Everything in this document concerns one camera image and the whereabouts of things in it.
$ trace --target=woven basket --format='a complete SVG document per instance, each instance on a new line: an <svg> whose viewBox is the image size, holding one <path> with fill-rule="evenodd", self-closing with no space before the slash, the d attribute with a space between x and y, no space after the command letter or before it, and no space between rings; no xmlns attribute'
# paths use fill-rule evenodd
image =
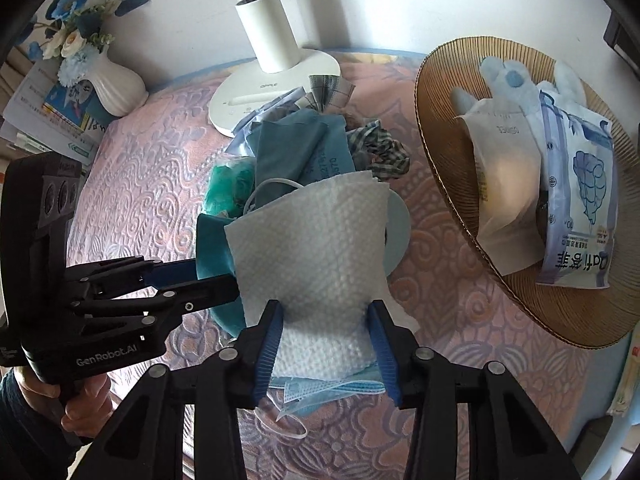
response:
<svg viewBox="0 0 640 480"><path fill-rule="evenodd" d="M583 348L611 345L640 319L640 159L609 107L586 84L588 107L613 121L618 161L616 243L605 290L579 290L535 283L541 264L501 276L476 240L478 181L473 145L456 123L449 99L459 86L477 98L491 97L478 65L486 56L516 59L533 81L553 81L555 61L541 52L497 38L462 38L437 48L418 74L415 107L433 175L470 246L502 290L556 337Z"/></svg>

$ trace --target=finger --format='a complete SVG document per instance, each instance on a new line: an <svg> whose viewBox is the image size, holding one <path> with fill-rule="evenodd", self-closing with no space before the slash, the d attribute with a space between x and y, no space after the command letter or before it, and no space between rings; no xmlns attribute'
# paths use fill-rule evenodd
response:
<svg viewBox="0 0 640 480"><path fill-rule="evenodd" d="M71 420L65 415L60 420L60 424L65 431L71 431L80 436L92 436L91 434L100 432L111 413L113 413L113 403L111 402L111 397L109 397L92 416Z"/></svg>
<svg viewBox="0 0 640 480"><path fill-rule="evenodd" d="M98 393L104 386L104 383L109 380L107 374L96 375L95 377L89 377L84 380L84 390L90 397L97 397Z"/></svg>
<svg viewBox="0 0 640 480"><path fill-rule="evenodd" d="M65 411L68 418L79 420L95 414L109 395L110 387L111 381L107 379L95 397L90 396L86 389L83 388L77 396L66 404Z"/></svg>
<svg viewBox="0 0 640 480"><path fill-rule="evenodd" d="M18 385L28 392L33 392L44 397L55 399L60 395L60 386L43 383L36 376L30 366L18 366L14 368L15 380Z"/></svg>

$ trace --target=dark sleeve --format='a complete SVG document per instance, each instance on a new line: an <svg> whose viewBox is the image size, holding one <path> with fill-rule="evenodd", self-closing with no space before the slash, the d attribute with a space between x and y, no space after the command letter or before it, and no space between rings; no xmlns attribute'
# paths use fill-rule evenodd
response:
<svg viewBox="0 0 640 480"><path fill-rule="evenodd" d="M66 442L62 430L32 410L11 370L0 383L0 436L32 480L66 480L77 447ZM4 478L0 463L0 478Z"/></svg>

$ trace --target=pink floral fabric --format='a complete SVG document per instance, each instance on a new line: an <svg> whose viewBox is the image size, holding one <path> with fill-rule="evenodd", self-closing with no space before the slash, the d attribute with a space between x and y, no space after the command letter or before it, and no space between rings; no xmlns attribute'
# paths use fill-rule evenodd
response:
<svg viewBox="0 0 640 480"><path fill-rule="evenodd" d="M420 323L416 337L452 362L481 367L500 360L518 378L554 431L569 431L590 354L562 343L523 314L488 277L447 210L425 158L414 112L419 59L337 54L356 85L350 106L378 117L412 156L392 184L412 217L409 250L390 277L391 292ZM196 217L213 153L228 143L207 123L207 105L227 72L201 76L153 95L113 123L82 190L68 247L70 265L144 254L164 261L194 257ZM198 364L225 334L205 313L184 316L158 361ZM149 362L112 373L123 397ZM273 413L240 413L251 479L401 479L413 413L386 396L332 402L304 419L300 440L273 431ZM295 421L280 423L291 431ZM468 476L466 410L458 417L458 477ZM185 423L185 474L193 475L193 410Z"/></svg>

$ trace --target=plaid cloth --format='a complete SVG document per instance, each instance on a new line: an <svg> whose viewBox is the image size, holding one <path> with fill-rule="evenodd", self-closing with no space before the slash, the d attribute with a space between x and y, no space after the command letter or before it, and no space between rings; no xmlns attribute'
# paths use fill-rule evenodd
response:
<svg viewBox="0 0 640 480"><path fill-rule="evenodd" d="M400 178L409 171L411 158L402 145L380 124L380 119L347 132L347 143L351 155L365 151L374 155L368 170L380 180Z"/></svg>
<svg viewBox="0 0 640 480"><path fill-rule="evenodd" d="M309 77L311 92L298 101L300 107L313 108L320 113L341 114L347 105L355 85L337 75L313 75ZM393 139L382 128L380 120L347 132L347 143L351 156L367 153L372 160L364 170L371 170L380 180L400 178L409 171L411 160L402 143Z"/></svg>

